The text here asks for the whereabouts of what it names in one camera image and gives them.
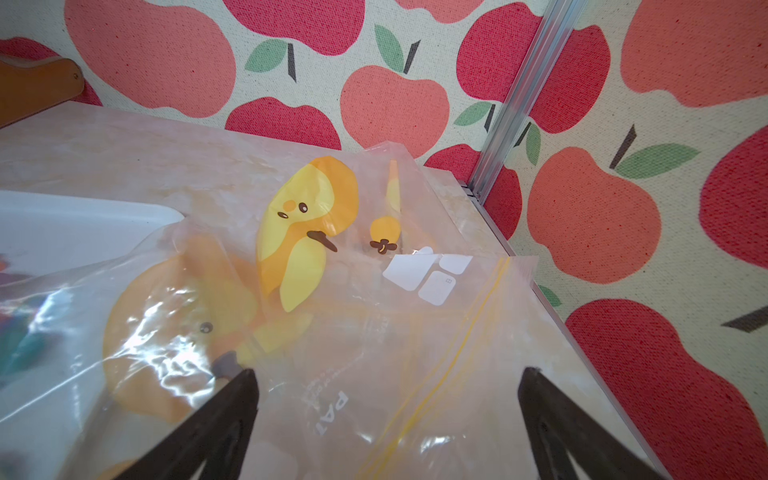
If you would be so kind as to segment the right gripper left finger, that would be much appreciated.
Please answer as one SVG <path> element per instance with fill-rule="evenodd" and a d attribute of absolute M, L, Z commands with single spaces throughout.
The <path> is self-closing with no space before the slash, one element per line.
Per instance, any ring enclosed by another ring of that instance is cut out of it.
<path fill-rule="evenodd" d="M 234 377 L 119 479 L 237 479 L 258 414 L 252 369 Z"/>

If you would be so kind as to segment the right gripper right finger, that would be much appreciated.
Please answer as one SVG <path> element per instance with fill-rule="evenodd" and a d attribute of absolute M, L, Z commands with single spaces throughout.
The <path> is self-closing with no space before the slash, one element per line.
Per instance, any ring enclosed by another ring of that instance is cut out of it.
<path fill-rule="evenodd" d="M 535 367 L 523 370 L 518 401 L 541 479 L 660 479 Z"/>

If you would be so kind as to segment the ziploc bag of yellow candies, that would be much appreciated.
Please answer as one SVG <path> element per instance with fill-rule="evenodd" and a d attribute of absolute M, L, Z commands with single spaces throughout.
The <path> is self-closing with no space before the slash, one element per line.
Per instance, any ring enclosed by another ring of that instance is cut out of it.
<path fill-rule="evenodd" d="M 2 477 L 118 479 L 252 369 L 238 478 L 541 479 L 523 370 L 565 391 L 535 260 L 469 246 L 407 160 L 316 156 L 267 195 L 246 241 L 185 219 L 6 286 L 48 294 L 50 343 L 1 388 Z"/>

